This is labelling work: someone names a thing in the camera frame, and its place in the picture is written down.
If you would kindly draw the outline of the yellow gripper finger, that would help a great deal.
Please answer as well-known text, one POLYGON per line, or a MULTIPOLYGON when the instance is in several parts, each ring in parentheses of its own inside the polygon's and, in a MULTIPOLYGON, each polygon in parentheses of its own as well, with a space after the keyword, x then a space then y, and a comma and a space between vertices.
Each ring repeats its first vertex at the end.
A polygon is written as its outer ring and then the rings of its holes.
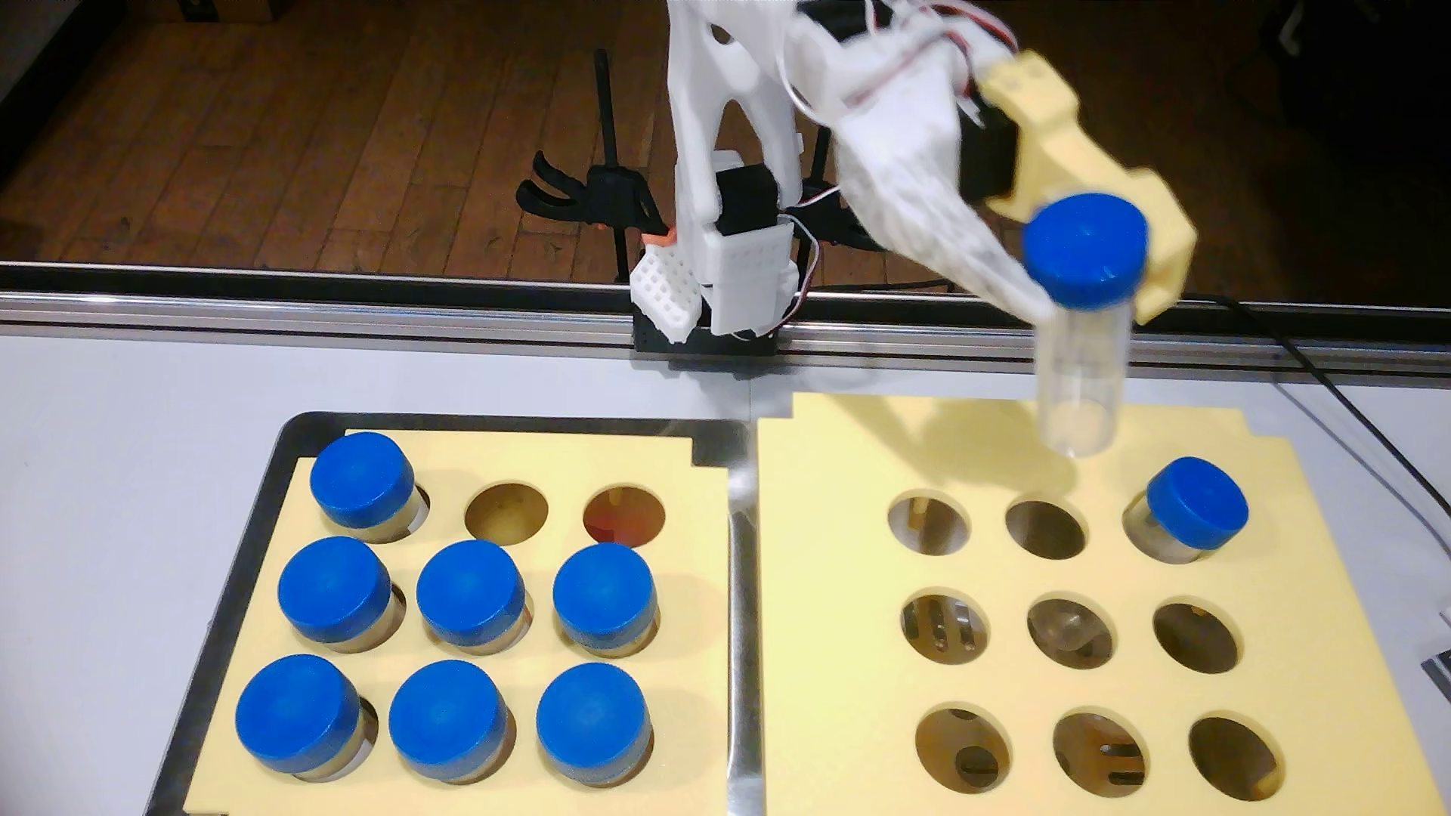
POLYGON ((1011 192, 988 199, 1000 216, 1027 222, 1048 203, 1081 192, 1111 193, 1133 203, 1148 222, 1145 277, 1135 295, 1145 325, 1174 306, 1185 287, 1197 232, 1162 177, 1125 168, 1081 128, 1080 100, 1049 62, 1033 51, 991 65, 978 80, 990 105, 1019 126, 1011 192))

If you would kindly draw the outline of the white gripper body with motor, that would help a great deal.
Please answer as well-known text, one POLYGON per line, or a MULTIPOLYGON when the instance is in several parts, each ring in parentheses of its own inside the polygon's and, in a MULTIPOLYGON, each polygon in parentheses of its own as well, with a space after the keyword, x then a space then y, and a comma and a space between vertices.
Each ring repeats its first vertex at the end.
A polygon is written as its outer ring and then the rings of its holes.
POLYGON ((1011 192, 1019 126, 978 80, 1020 54, 1016 33, 971 1, 798 1, 789 16, 789 102, 834 134, 844 112, 908 68, 952 68, 961 125, 959 192, 1011 192))

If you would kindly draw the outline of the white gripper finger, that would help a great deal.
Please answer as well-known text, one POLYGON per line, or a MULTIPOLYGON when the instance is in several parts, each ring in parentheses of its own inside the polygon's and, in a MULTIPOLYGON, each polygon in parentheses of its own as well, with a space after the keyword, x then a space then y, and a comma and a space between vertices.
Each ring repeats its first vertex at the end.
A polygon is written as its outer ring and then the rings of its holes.
POLYGON ((891 253, 1029 324, 1053 305, 959 192, 962 128, 952 68, 908 68, 837 121, 837 181, 891 253))

